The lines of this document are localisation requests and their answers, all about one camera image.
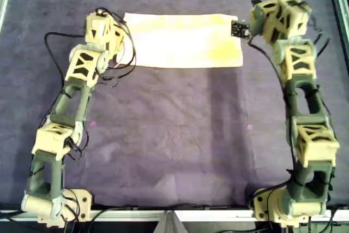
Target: beige plastic bracket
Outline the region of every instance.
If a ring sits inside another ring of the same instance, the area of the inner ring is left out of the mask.
[[[257,4],[260,8],[263,9],[266,17],[269,17],[269,15],[277,10],[278,7],[278,0],[267,0],[263,1],[261,3]],[[255,23],[256,19],[254,16],[255,7],[250,9],[249,15],[250,15],[250,23]]]
[[[65,80],[67,81],[70,77],[73,77],[86,81],[86,85],[90,88],[94,87],[98,80],[96,66],[101,54],[102,52],[100,51],[75,49]]]
[[[92,195],[85,189],[65,189],[63,194],[67,198],[72,198],[74,200],[76,200],[77,198],[77,202],[80,206],[79,222],[90,221]],[[79,213],[79,208],[75,201],[67,200],[66,205],[74,210],[74,212]],[[72,214],[72,212],[66,207],[63,208],[62,215],[66,221],[73,221],[75,219],[74,214]],[[50,218],[38,216],[38,223],[44,223],[48,228],[52,226],[57,226],[59,228],[65,227],[65,221],[62,217],[53,220]]]
[[[336,166],[339,143],[333,133],[323,125],[299,125],[297,157],[306,168],[309,161],[325,160]]]
[[[267,191],[260,196],[254,198],[254,216],[259,221],[273,221],[280,223],[282,228],[287,226],[299,227],[299,223],[308,221],[308,216],[287,216],[281,209],[281,197],[285,192],[286,187],[278,188],[274,191]],[[306,203],[305,208],[312,211],[313,204]]]
[[[55,154],[56,160],[60,160],[70,151],[69,146],[64,146],[64,140],[72,134],[71,127],[49,123],[37,130],[32,154],[35,154],[37,150],[42,150]]]
[[[308,5],[301,7],[301,0],[279,0],[277,10],[272,12],[264,24],[263,37],[273,45],[277,39],[287,39],[306,33],[306,26],[311,13]]]
[[[99,45],[101,49],[108,51],[108,61],[117,54],[118,47],[124,38],[124,31],[113,17],[108,13],[98,10],[98,14],[91,13],[86,17],[85,41]]]
[[[283,82],[292,79],[293,75],[312,75],[316,78],[316,54],[309,45],[293,45],[285,47],[285,59],[281,64]]]

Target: robotic arm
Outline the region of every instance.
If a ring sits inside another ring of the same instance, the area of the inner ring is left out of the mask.
[[[339,148],[316,85],[316,49],[310,39],[302,38],[311,8],[301,0],[253,0],[252,3],[250,23],[233,21],[232,36],[249,39],[248,44],[259,49],[251,42],[255,36],[262,35],[272,47],[271,62],[281,72],[278,77],[286,104],[288,143],[293,153],[291,178],[275,187],[258,190],[253,198],[254,214],[258,220],[270,220],[282,227],[299,227],[309,216],[324,214]],[[64,189],[64,157],[72,149],[81,153],[83,123],[92,90],[117,54],[124,36],[129,35],[120,21],[103,8],[87,16],[86,44],[72,49],[64,86],[45,123],[37,130],[22,210],[38,214],[38,222],[48,226],[63,227],[66,221],[74,219],[74,213],[80,215],[81,222],[89,220],[90,193]],[[301,94],[297,89],[303,90],[309,108],[307,114],[299,112]],[[78,91],[79,105],[71,117],[67,113],[68,105]],[[46,166],[51,168],[49,182],[44,177]]]
[[[303,39],[311,7],[301,0],[253,0],[250,23],[232,22],[232,35],[250,39],[262,35],[273,49],[284,93],[291,151],[295,152],[291,178],[284,185],[254,194],[254,215],[282,227],[299,227],[308,216],[324,214],[330,180],[334,176],[339,143],[325,113],[316,85],[316,49]],[[309,113],[299,112],[297,89],[303,90]]]
[[[97,9],[86,17],[86,44],[79,44],[70,52],[64,86],[45,123],[37,130],[32,149],[33,160],[21,208],[38,214],[38,222],[47,223],[48,226],[64,226],[64,220],[74,219],[74,213],[69,209],[84,214],[79,218],[80,221],[88,219],[92,197],[85,190],[64,189],[64,157],[71,150],[81,155],[79,146],[92,90],[107,69],[109,61],[117,54],[127,32],[124,24],[117,22],[106,9]],[[80,100],[72,117],[67,109],[78,91]],[[47,166],[51,168],[49,182],[44,177]],[[79,203],[86,203],[84,212],[77,203],[78,198],[82,200]]]

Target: cylindrical joint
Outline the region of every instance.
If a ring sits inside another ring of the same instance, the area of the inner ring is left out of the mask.
[[[54,203],[47,199],[25,195],[21,209],[26,212],[37,214],[44,218],[57,219],[62,212],[64,203]]]

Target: black cable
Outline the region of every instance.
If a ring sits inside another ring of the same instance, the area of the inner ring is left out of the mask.
[[[270,230],[270,228],[250,229],[250,230],[221,230],[217,233],[258,233]]]
[[[16,225],[22,227],[22,228],[30,229],[30,230],[33,230],[33,231],[36,231],[36,232],[44,232],[44,230],[39,229],[39,228],[34,228],[34,227],[32,227],[32,226],[25,226],[25,225],[22,225],[19,221],[16,221],[16,220],[14,220],[14,219],[12,219],[12,218],[5,218],[5,219],[7,219],[8,221],[10,221],[10,222],[12,222],[12,223],[14,223],[14,224],[16,224]]]
[[[45,46],[47,48],[47,51],[49,52],[50,58],[52,59],[53,63],[55,64],[59,75],[61,77],[61,86],[63,88],[64,86],[64,76],[61,67],[59,66],[54,54],[52,53],[52,50],[49,46],[48,38],[50,35],[60,35],[61,37],[69,37],[69,38],[83,38],[84,35],[77,35],[77,34],[66,34],[66,33],[59,33],[59,32],[47,32],[45,34],[44,40],[45,40]]]
[[[311,216],[308,218],[308,233],[311,233]]]
[[[267,197],[267,213],[268,213],[268,220],[269,220],[269,225],[270,225],[270,228],[273,230],[273,224],[272,222],[270,221],[270,213],[269,213],[269,198],[270,196],[272,195],[272,193],[277,190],[278,188],[274,188],[268,195]]]
[[[125,34],[129,37],[129,39],[130,39],[130,41],[131,41],[131,44],[132,44],[132,52],[133,52],[132,58],[131,58],[131,60],[130,60],[126,65],[123,65],[123,66],[121,66],[121,67],[116,67],[116,68],[108,68],[108,69],[110,69],[110,70],[114,70],[114,69],[123,69],[123,68],[126,68],[126,67],[130,66],[131,63],[132,63],[133,61],[135,61],[135,64],[133,65],[132,69],[130,69],[127,73],[118,76],[119,79],[121,79],[121,78],[123,78],[123,77],[129,75],[132,71],[134,71],[135,68],[136,68],[136,64],[137,64],[137,55],[136,55],[135,43],[134,43],[134,41],[133,41],[133,38],[132,38],[132,35],[131,35],[131,32],[130,32],[129,27],[127,26],[126,23],[124,24],[124,26],[125,26],[125,28],[126,28],[127,31],[126,31],[123,27],[120,27],[120,26],[117,26],[117,27],[120,28],[122,31],[124,31]]]
[[[330,38],[327,38],[325,44],[323,44],[322,48],[319,50],[319,52],[317,53],[317,57],[320,57],[320,55],[322,54],[322,52],[325,50],[325,48],[328,46],[328,43],[330,41]]]
[[[80,207],[80,204],[79,204],[79,201],[77,200],[77,196],[75,194],[74,191],[72,191],[71,189],[67,188],[67,190],[69,190],[75,197],[75,199],[72,199],[72,198],[69,198],[69,197],[66,197],[63,195],[63,197],[67,200],[70,200],[70,201],[73,201],[76,203],[76,209],[77,211],[75,212],[69,205],[65,204],[65,207],[74,215],[74,220],[72,220],[74,222],[73,224],[73,228],[71,229],[70,233],[73,233],[74,229],[75,229],[75,225],[76,223],[80,222],[79,221],[79,216],[80,216],[80,212],[81,212],[81,207]],[[66,232],[67,230],[67,227],[68,227],[68,224],[69,222],[66,222],[65,226],[64,226],[64,233]]]
[[[324,227],[323,230],[321,230],[319,233],[324,233],[329,227],[331,227],[330,229],[330,232],[332,232],[332,227],[333,227],[333,218],[334,218],[334,215],[336,214],[337,210],[339,209],[339,207],[335,207],[333,210],[332,210],[332,213],[331,213],[331,217],[329,218],[329,221],[327,223],[327,225]]]
[[[102,215],[103,213],[107,212],[107,211],[113,211],[113,210],[123,210],[124,208],[119,208],[119,207],[113,207],[113,208],[108,208],[106,210],[102,210],[100,212],[98,212],[92,219],[91,221],[88,223],[88,226],[87,226],[87,233],[90,232],[91,230],[91,227],[92,227],[92,224],[95,222],[95,220],[100,216]]]
[[[280,77],[280,74],[279,74],[278,70],[276,69],[276,66],[274,65],[272,59],[268,56],[268,54],[262,48],[260,48],[259,46],[256,46],[255,44],[252,44],[253,38],[254,37],[251,37],[250,40],[247,42],[247,44],[251,48],[253,48],[253,49],[259,51],[260,53],[262,53],[263,55],[265,55],[265,57],[268,59],[268,61],[270,62],[270,64],[272,65],[272,67],[273,67],[273,69],[275,71],[276,76],[278,77],[279,84],[280,84],[280,87],[281,87],[281,90],[282,90],[282,93],[283,93],[284,92],[284,88],[283,88],[282,80],[281,80],[281,77]]]
[[[88,143],[89,143],[89,133],[88,133],[87,129],[85,128],[85,122],[84,121],[82,122],[82,128],[83,128],[83,130],[85,131],[85,134],[86,134],[86,142],[85,142],[84,147],[81,149],[81,151],[84,151],[86,149],[86,147],[88,146]]]
[[[12,211],[12,212],[1,212],[0,211],[0,219],[11,218],[11,217],[23,214],[23,213],[25,213],[25,212],[22,210],[17,210],[17,211]]]

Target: yellow-stained cloth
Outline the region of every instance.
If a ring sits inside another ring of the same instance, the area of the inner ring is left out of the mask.
[[[231,21],[237,17],[211,15],[144,15],[126,13],[137,65],[157,68],[240,67],[243,64],[240,39],[232,37]],[[125,39],[122,64],[132,56]]]

